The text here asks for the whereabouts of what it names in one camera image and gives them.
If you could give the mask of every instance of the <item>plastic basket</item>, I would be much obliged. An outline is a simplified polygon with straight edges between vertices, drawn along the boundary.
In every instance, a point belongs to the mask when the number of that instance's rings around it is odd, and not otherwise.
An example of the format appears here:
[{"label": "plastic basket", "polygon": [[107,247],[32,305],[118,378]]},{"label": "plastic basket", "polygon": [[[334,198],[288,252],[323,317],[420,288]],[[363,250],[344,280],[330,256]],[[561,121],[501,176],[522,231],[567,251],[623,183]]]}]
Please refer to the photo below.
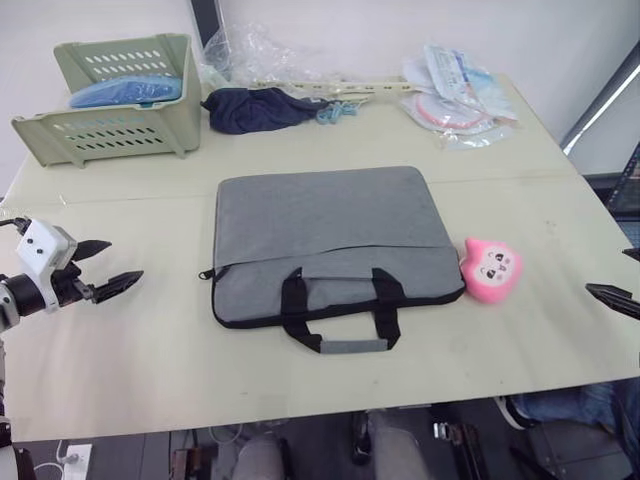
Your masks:
[{"label": "plastic basket", "polygon": [[169,102],[82,108],[16,117],[12,125],[42,166],[175,152],[200,145],[200,80],[188,35],[163,34],[97,43],[66,43],[54,54],[73,93],[122,75],[182,76],[182,96]]}]

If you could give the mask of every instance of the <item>black handle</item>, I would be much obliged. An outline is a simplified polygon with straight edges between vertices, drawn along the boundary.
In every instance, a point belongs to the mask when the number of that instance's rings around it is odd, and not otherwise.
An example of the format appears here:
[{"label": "black handle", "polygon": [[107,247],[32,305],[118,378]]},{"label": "black handle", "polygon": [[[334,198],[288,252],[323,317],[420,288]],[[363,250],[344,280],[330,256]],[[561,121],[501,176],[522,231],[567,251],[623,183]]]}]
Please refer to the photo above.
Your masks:
[{"label": "black handle", "polygon": [[400,338],[396,305],[399,300],[406,298],[404,290],[400,282],[381,268],[372,269],[371,281],[378,303],[373,310],[373,319],[379,337],[377,340],[328,341],[324,340],[322,335],[311,333],[307,322],[300,319],[308,312],[307,285],[302,278],[302,268],[294,270],[282,283],[281,313],[285,317],[283,323],[285,331],[289,336],[318,353],[391,350]]}]

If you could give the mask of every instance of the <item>table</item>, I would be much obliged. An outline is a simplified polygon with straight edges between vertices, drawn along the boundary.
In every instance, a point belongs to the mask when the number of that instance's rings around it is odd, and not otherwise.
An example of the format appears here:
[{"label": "table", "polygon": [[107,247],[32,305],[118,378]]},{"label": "table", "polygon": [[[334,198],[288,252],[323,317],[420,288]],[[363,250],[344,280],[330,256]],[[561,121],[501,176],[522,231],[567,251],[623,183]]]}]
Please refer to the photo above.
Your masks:
[{"label": "table", "polygon": [[[85,170],[29,161],[5,213],[63,226],[113,247],[81,263],[100,282],[142,268],[138,285],[99,306],[80,303],[23,319],[4,334],[7,411],[19,441],[178,430],[366,408],[462,400],[637,376],[640,323],[584,289],[640,293],[628,240],[517,93],[516,136],[445,152],[393,104],[337,126],[309,123],[227,137],[199,151],[96,161]],[[524,259],[501,305],[463,296],[401,310],[390,352],[320,356],[278,327],[227,330],[209,282],[215,192],[253,173],[414,165],[461,251],[473,235]],[[0,265],[17,273],[17,243],[0,230]],[[329,339],[374,336],[367,314],[312,322]]]}]

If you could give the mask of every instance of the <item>gray pants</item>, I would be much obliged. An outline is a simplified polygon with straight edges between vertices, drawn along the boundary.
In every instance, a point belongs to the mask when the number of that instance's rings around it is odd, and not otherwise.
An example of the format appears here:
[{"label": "gray pants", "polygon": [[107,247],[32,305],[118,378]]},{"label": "gray pants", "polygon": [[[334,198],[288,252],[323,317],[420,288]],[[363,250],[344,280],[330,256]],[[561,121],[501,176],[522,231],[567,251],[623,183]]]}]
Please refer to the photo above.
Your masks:
[{"label": "gray pants", "polygon": [[[413,434],[399,417],[369,414],[376,480],[433,480]],[[284,480],[280,448],[273,435],[252,438],[242,449],[232,480]]]}]

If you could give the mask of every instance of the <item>pink squishy toy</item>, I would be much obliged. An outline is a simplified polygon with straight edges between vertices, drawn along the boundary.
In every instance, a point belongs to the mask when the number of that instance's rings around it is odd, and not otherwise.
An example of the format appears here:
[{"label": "pink squishy toy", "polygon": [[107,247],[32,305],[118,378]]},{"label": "pink squishy toy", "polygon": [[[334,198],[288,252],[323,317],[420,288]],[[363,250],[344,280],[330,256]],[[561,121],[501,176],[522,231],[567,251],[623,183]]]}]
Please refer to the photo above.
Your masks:
[{"label": "pink squishy toy", "polygon": [[484,303],[503,301],[522,273],[520,255],[502,242],[467,238],[465,246],[467,257],[460,270],[469,294]]}]

